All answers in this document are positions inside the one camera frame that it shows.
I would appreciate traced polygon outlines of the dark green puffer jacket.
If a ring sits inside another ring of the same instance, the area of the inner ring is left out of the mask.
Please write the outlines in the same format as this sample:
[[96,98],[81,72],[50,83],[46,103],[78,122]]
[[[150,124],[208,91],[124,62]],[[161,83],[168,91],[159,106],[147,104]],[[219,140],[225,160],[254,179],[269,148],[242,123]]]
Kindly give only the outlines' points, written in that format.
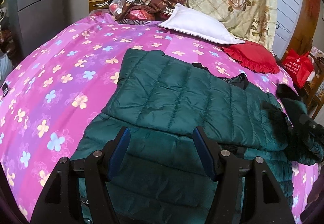
[[238,157],[263,157],[292,206],[292,163],[323,161],[323,135],[300,123],[306,116],[288,85],[266,93],[243,74],[219,78],[160,50],[129,49],[114,94],[73,158],[103,148],[127,127],[127,153],[107,185],[116,213],[145,223],[203,223],[217,185],[203,169],[194,129]]

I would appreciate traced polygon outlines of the pink floral bed sheet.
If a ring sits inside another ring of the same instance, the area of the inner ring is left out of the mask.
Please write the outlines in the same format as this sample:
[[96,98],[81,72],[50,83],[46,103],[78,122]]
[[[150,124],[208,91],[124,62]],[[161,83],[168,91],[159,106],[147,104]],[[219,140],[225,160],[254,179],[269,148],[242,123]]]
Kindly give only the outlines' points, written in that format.
[[84,131],[114,94],[127,50],[160,50],[219,78],[240,74],[266,93],[277,74],[256,74],[216,44],[159,27],[121,25],[109,14],[67,27],[13,70],[1,97],[1,164],[18,209],[30,219],[50,171],[63,156],[73,158]]

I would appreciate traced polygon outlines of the wooden shelf rack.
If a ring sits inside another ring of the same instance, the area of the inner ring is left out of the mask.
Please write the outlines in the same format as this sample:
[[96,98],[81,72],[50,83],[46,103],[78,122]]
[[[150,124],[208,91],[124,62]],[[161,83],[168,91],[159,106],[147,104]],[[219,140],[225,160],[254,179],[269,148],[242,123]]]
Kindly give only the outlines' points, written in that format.
[[315,119],[323,107],[323,51],[312,46],[308,58],[311,60],[314,71],[304,85],[305,104],[309,116]]

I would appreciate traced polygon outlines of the red shopping bag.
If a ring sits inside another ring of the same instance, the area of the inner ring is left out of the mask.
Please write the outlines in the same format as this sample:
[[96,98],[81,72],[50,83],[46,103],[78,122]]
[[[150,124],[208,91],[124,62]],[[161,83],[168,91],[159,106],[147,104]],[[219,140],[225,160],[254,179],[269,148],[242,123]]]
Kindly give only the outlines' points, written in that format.
[[295,50],[288,51],[287,56],[282,61],[285,71],[292,78],[293,83],[302,88],[314,70],[314,66],[309,59],[310,52],[299,55]]

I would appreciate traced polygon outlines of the red ruffled cushion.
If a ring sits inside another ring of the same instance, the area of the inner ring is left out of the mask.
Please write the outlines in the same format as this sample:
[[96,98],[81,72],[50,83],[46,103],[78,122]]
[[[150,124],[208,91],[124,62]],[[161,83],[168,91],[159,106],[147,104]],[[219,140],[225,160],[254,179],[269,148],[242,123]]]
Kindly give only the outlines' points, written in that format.
[[262,74],[277,74],[280,69],[273,54],[264,46],[245,41],[244,44],[231,44],[220,47],[241,66]]

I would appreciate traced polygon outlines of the white pillow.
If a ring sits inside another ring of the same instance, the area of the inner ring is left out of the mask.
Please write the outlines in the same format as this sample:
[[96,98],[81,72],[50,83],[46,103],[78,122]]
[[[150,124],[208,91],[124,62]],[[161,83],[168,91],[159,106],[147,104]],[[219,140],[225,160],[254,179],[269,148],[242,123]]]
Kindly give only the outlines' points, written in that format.
[[177,3],[170,17],[159,24],[160,27],[217,44],[244,44],[245,41],[232,35],[218,20],[197,10]]

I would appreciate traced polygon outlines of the red packaged item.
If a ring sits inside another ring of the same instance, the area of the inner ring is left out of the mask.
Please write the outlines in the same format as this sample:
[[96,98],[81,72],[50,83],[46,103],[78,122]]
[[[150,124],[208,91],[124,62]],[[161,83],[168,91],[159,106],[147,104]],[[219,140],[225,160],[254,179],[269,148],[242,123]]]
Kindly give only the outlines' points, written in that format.
[[155,16],[152,13],[142,9],[135,9],[128,12],[126,19],[140,20],[140,21],[154,21]]

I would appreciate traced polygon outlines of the grey wardrobe cabinet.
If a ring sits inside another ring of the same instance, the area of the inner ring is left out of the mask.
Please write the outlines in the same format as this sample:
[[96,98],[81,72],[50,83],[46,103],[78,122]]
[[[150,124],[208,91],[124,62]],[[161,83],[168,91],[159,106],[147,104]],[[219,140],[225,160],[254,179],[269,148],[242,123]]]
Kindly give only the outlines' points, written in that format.
[[4,0],[23,57],[89,14],[88,0]]

